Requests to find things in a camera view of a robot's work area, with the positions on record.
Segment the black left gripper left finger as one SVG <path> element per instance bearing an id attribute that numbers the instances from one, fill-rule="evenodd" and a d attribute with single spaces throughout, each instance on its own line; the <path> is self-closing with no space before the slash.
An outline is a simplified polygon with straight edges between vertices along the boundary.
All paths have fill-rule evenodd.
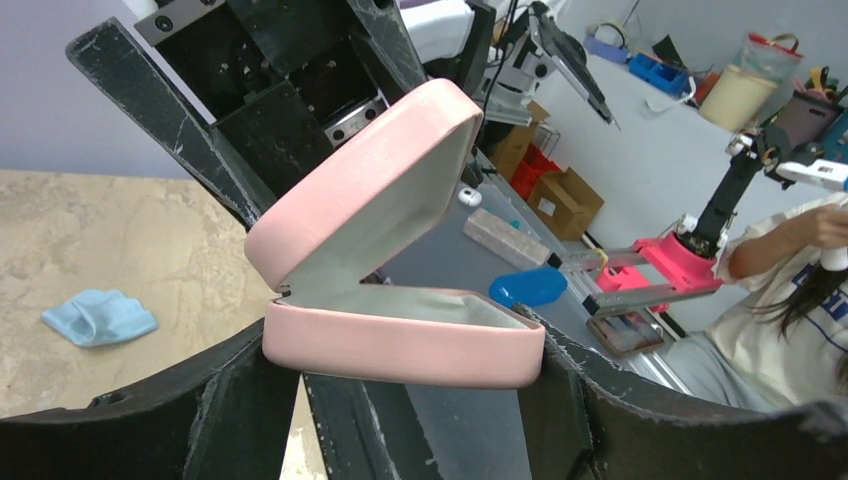
<path id="1" fill-rule="evenodd" d="M 276 479 L 300 374 L 255 323 L 146 379 L 1 421 L 4 479 Z"/>

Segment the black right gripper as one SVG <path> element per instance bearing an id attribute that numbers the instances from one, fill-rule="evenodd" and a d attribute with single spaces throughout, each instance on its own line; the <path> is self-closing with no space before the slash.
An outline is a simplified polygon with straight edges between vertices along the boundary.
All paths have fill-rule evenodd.
<path id="1" fill-rule="evenodd" d="M 68 61 L 245 228 L 276 201 L 260 179 L 306 176 L 427 81 L 395 1 L 138 1 L 136 31 L 212 127 L 114 17 Z"/>

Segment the pink glasses case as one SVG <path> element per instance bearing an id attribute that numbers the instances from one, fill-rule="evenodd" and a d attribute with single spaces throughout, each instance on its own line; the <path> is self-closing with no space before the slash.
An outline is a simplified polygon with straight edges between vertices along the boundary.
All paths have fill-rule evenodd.
<path id="1" fill-rule="evenodd" d="M 478 389 L 531 384 L 542 325 L 480 293 L 460 230 L 417 241 L 457 202 L 479 107 L 455 84 L 415 88 L 289 190 L 244 252 L 275 293 L 262 349 L 278 365 L 351 379 Z"/>

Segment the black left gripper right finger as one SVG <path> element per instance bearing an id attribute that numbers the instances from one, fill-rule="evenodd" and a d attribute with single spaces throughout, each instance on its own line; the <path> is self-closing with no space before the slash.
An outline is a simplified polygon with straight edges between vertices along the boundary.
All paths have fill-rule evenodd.
<path id="1" fill-rule="evenodd" d="M 761 414 L 624 370 L 546 328 L 518 400 L 535 479 L 844 479 L 847 412 L 813 403 Z"/>

